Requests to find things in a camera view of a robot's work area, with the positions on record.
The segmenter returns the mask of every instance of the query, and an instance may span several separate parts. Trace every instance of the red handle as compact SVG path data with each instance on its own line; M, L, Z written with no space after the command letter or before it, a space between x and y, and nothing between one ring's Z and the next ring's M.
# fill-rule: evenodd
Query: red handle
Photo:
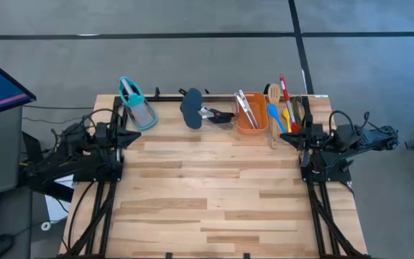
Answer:
M288 96L287 83L285 82L284 75L280 74L279 79L280 79L280 85L282 86L282 91L284 92L284 100L289 101L290 97Z

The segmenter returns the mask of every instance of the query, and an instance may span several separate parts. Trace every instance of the metal tongs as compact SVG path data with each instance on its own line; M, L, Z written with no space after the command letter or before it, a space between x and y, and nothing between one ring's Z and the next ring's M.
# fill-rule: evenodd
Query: metal tongs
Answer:
M252 109L250 109L249 102L247 101L247 98L245 98L244 92L242 90L239 90L239 93L234 93L234 95L236 96L239 105L244 110L244 113L247 115L247 118L249 118L250 124L252 125L253 129L257 130L259 128L257 120L253 115Z

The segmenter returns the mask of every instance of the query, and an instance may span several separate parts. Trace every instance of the teal grater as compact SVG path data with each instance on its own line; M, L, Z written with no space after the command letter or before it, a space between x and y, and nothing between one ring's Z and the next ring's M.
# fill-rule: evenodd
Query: teal grater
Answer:
M130 121L139 130L147 130L157 122L157 115L136 83L122 76L119 79L119 95L126 105Z

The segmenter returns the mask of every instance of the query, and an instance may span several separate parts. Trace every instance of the yellow spatula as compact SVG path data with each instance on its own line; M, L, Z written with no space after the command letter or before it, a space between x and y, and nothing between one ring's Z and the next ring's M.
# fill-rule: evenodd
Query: yellow spatula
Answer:
M287 131L292 132L292 128L290 127L290 113L288 112L287 107L282 111L282 116L284 116L285 122L287 123Z

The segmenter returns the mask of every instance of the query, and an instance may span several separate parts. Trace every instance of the butcher block table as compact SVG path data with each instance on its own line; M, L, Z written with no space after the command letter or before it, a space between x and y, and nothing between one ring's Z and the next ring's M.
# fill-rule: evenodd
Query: butcher block table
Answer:
M99 95L95 109L112 109L115 97ZM308 99L314 123L327 129L328 97ZM227 100L205 105L230 112L235 106L231 98ZM190 129L183 121L180 102L151 104L157 124L124 151L107 258L164 258L165 253L173 253L174 258L242 258L244 253L252 258L318 258L307 186L301 180L295 148L280 141L271 149L269 130L240 135L235 125L220 127L210 122ZM93 115L95 122L110 118L111 112ZM75 185L64 239L88 184ZM96 186L79 206L72 244L91 220ZM340 183L327 183L327 187L334 221L351 244L366 253L352 193ZM328 229L321 222L326 251L331 253ZM99 225L95 253L101 232Z

